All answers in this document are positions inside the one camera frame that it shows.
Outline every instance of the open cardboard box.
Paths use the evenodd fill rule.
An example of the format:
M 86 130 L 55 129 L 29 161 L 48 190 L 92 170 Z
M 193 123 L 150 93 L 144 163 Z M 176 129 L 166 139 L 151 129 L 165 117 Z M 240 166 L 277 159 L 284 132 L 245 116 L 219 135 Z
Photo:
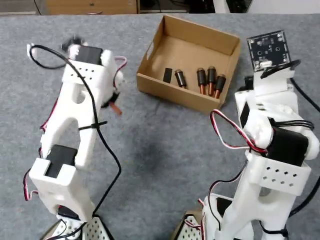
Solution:
M 140 91 L 203 113 L 225 102 L 241 50 L 237 36 L 177 17 L 163 16 L 157 32 L 137 71 Z M 220 98 L 200 94 L 197 69 L 216 68 L 226 82 Z M 163 81 L 166 68 L 172 69 L 171 82 Z M 181 69 L 187 89 L 178 86 L 175 70 Z

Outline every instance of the gray felt mat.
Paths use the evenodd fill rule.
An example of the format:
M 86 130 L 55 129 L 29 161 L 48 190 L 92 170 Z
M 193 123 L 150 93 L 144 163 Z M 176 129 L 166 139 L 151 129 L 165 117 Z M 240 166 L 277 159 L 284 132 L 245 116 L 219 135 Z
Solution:
M 118 100 L 123 116 L 102 111 L 108 120 L 102 128 L 120 159 L 123 172 L 98 213 L 117 240 L 166 240 L 185 210 L 198 206 L 209 185 L 234 176 L 245 161 L 244 153 L 222 146 L 209 116 L 141 93 L 136 71 L 151 42 L 161 15 L 118 16 L 23 16 L 0 18 L 0 239 L 36 240 L 56 217 L 35 197 L 25 202 L 22 178 L 37 157 L 41 132 L 61 84 L 62 70 L 49 71 L 27 58 L 26 44 L 58 49 L 74 33 L 92 45 L 128 58 L 125 81 Z M 252 73 L 246 37 L 284 29 L 300 86 L 320 104 L 320 15 L 182 14 L 180 17 L 207 25 L 242 39 L 242 54 L 222 111 L 237 119 L 233 98 Z M 41 57 L 56 64 L 51 55 Z M 314 122 L 320 137 L 320 118 L 299 96 L 300 114 Z M 228 141 L 235 132 L 219 121 Z M 76 124 L 61 143 L 76 147 Z M 312 173 L 301 197 L 311 190 L 320 174 L 319 159 L 309 162 Z M 99 140 L 93 161 L 83 179 L 94 203 L 116 174 L 117 168 Z M 217 192 L 232 196 L 235 184 L 222 184 Z M 316 240 L 320 234 L 320 198 L 288 221 L 291 240 Z M 261 234 L 257 228 L 257 237 Z

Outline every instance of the circuit board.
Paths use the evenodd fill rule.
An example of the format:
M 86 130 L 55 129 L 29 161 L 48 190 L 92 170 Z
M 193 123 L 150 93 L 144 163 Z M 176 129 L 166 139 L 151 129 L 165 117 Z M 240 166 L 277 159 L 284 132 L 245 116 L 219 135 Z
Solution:
M 276 67 L 291 61 L 283 30 L 247 38 L 254 72 Z

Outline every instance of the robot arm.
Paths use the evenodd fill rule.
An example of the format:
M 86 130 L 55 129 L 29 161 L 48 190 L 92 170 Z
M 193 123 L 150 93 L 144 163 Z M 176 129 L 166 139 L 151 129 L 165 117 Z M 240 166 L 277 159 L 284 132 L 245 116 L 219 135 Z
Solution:
M 43 128 L 42 156 L 35 160 L 29 176 L 52 214 L 76 222 L 73 230 L 93 218 L 95 206 L 82 185 L 78 169 L 86 169 L 90 164 L 97 137 L 97 118 L 102 107 L 115 106 L 119 94 L 115 82 L 122 80 L 123 75 L 109 50 L 87 46 L 75 38 L 63 47 L 68 50 L 68 61 L 85 81 L 73 67 L 65 66 L 59 97 Z M 35 55 L 35 48 L 29 46 L 29 56 L 34 59 Z M 74 120 L 80 133 L 78 149 L 59 145 L 63 133 Z
M 300 61 L 290 61 L 284 32 L 249 38 L 248 45 L 254 75 L 235 93 L 235 101 L 243 131 L 266 153 L 246 151 L 233 199 L 217 194 L 205 199 L 207 239 L 253 240 L 251 221 L 260 220 L 263 240 L 283 240 L 292 206 L 311 172 L 304 161 L 319 153 L 314 126 L 299 115 L 297 95 L 287 83 Z M 262 188 L 270 194 L 260 196 Z

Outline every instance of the wooden cabinet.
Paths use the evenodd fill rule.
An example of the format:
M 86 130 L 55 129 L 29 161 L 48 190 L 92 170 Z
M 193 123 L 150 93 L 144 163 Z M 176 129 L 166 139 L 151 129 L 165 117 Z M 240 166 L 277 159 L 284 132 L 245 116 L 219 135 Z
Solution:
M 46 0 L 50 15 L 136 14 L 137 0 Z

